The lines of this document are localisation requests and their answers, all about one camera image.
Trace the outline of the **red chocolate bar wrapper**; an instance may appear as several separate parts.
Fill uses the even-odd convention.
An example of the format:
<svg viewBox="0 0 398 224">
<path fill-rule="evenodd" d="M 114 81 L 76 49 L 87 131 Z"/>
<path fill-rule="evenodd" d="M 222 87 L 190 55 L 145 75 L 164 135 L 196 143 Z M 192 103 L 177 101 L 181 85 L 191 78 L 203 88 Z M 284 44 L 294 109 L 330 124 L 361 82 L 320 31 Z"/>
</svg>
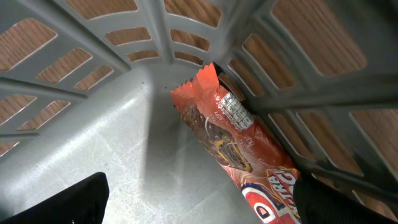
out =
<svg viewBox="0 0 398 224">
<path fill-rule="evenodd" d="M 300 173 L 293 160 L 238 97 L 220 84 L 213 63 L 170 95 L 180 117 L 262 223 L 301 223 L 294 201 Z"/>
</svg>

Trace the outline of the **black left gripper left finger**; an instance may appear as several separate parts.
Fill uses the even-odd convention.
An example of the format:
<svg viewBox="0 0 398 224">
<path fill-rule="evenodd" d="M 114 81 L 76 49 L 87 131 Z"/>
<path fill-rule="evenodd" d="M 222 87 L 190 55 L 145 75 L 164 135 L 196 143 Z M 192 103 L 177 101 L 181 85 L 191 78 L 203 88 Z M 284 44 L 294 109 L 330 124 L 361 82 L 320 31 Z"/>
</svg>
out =
<svg viewBox="0 0 398 224">
<path fill-rule="evenodd" d="M 106 174 L 97 172 L 1 224 L 102 224 L 108 198 Z"/>
</svg>

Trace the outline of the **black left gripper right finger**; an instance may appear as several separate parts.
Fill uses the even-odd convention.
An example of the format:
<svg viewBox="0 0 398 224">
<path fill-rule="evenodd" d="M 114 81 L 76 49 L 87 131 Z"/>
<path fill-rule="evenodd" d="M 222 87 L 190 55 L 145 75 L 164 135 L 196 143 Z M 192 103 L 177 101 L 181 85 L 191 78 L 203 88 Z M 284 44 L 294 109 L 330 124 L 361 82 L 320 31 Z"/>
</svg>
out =
<svg viewBox="0 0 398 224">
<path fill-rule="evenodd" d="M 296 181 L 293 197 L 302 223 L 395 224 L 395 221 L 306 175 Z"/>
</svg>

